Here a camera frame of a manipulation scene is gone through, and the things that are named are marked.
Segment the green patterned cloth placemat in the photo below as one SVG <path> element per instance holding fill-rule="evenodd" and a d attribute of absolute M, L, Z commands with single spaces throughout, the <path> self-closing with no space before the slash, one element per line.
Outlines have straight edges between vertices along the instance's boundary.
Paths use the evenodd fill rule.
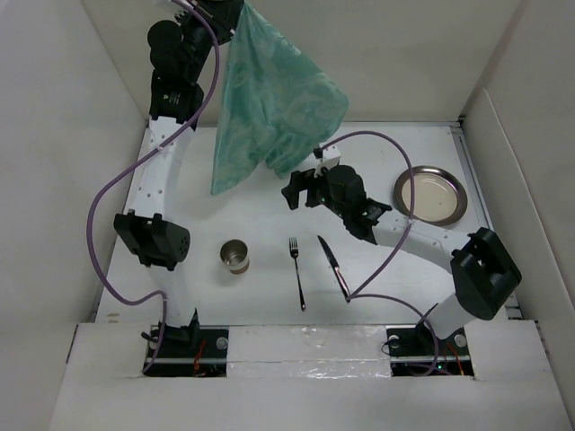
<path fill-rule="evenodd" d="M 283 178 L 340 127 L 349 100 L 279 30 L 245 4 L 228 47 L 210 192 L 260 163 Z"/>

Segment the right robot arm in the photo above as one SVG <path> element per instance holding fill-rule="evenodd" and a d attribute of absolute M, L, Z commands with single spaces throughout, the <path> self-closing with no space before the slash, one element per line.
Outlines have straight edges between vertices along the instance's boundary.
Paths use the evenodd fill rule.
<path fill-rule="evenodd" d="M 322 173 L 292 172 L 281 191 L 290 209 L 323 206 L 338 216 L 355 238 L 400 250 L 427 260 L 453 277 L 454 291 L 415 331 L 415 342 L 428 354 L 437 353 L 457 330 L 474 320 L 490 321 L 522 280 L 522 274 L 499 236 L 488 228 L 475 233 L 442 229 L 369 198 L 363 180 L 347 165 Z"/>

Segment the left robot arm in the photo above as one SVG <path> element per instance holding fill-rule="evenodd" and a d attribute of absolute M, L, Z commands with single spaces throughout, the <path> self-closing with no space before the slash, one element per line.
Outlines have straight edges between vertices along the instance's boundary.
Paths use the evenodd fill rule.
<path fill-rule="evenodd" d="M 193 1 L 194 13 L 180 12 L 155 23 L 147 33 L 151 79 L 148 141 L 153 157 L 143 165 L 137 192 L 114 228 L 128 250 L 146 267 L 155 287 L 167 295 L 164 330 L 146 339 L 159 343 L 162 356 L 194 354 L 200 343 L 199 318 L 181 263 L 190 250 L 190 232 L 173 221 L 175 191 L 198 111 L 212 95 L 199 76 L 210 51 L 234 35 L 243 2 Z"/>

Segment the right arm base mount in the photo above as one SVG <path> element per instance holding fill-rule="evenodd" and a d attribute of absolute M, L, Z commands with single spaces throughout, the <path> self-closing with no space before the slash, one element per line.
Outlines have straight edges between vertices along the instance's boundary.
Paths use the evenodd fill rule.
<path fill-rule="evenodd" d="M 425 374 L 432 365 L 435 346 L 429 334 L 418 335 L 414 325 L 385 327 L 387 340 L 380 347 L 390 358 L 393 377 Z M 474 376 L 464 328 L 438 341 L 437 362 L 431 376 Z"/>

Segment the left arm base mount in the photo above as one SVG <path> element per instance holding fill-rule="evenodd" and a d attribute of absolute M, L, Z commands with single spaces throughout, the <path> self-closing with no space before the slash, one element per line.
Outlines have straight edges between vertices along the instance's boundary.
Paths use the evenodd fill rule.
<path fill-rule="evenodd" d="M 152 335 L 145 332 L 146 359 L 143 375 L 147 377 L 226 377 L 229 329 L 227 327 L 203 327 L 199 329 L 196 347 L 163 340 L 156 360 L 150 365 L 155 352 L 159 329 L 152 328 Z"/>

